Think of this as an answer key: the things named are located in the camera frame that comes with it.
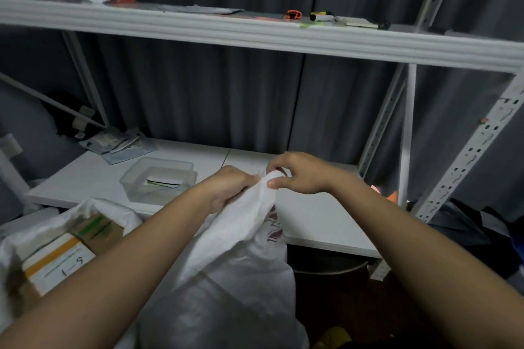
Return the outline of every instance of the clear plastic container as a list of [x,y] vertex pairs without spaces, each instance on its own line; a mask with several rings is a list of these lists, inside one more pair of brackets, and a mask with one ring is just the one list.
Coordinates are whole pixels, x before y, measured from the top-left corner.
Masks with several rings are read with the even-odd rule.
[[196,180],[193,163],[143,157],[126,171],[120,183],[130,201],[164,206]]

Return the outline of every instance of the floor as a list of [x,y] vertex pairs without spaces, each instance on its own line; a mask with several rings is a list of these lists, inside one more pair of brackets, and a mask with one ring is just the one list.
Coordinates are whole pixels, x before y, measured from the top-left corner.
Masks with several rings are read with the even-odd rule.
[[416,334],[433,345],[423,347],[451,347],[391,273],[384,282],[370,280],[366,267],[340,275],[295,273],[295,279],[297,319],[311,344],[341,326],[358,343]]

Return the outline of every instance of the upper shelf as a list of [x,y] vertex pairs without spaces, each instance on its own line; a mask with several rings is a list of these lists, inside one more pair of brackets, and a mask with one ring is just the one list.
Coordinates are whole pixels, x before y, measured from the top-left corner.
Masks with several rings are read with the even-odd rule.
[[415,33],[414,27],[400,25],[388,31],[329,25],[304,28],[288,20],[174,13],[144,3],[118,7],[77,0],[0,0],[0,24],[512,74],[524,65],[524,43],[515,41]]

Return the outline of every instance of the person's right hand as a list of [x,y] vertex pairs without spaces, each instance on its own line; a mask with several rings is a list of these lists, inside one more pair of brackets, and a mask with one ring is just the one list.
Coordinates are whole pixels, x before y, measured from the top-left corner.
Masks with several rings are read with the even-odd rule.
[[304,152],[286,152],[267,165],[266,172],[282,168],[291,170],[291,177],[278,177],[267,182],[271,189],[288,188],[301,194],[329,192],[333,178],[332,167],[326,162]]

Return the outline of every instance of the white sack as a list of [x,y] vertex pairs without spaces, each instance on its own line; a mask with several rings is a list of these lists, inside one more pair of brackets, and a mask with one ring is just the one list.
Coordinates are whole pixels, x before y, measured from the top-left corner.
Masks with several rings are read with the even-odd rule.
[[281,175],[207,218],[139,316],[144,349],[309,347],[267,187]]
[[[40,247],[62,236],[77,220],[84,218],[83,215],[89,216],[95,210],[124,228],[124,235],[141,224],[140,217],[127,207],[109,200],[87,199],[65,213],[9,235],[0,243],[0,333],[15,321],[5,291],[8,273],[20,269],[23,260]],[[132,325],[115,348],[131,349],[135,347],[136,340],[136,327]]]

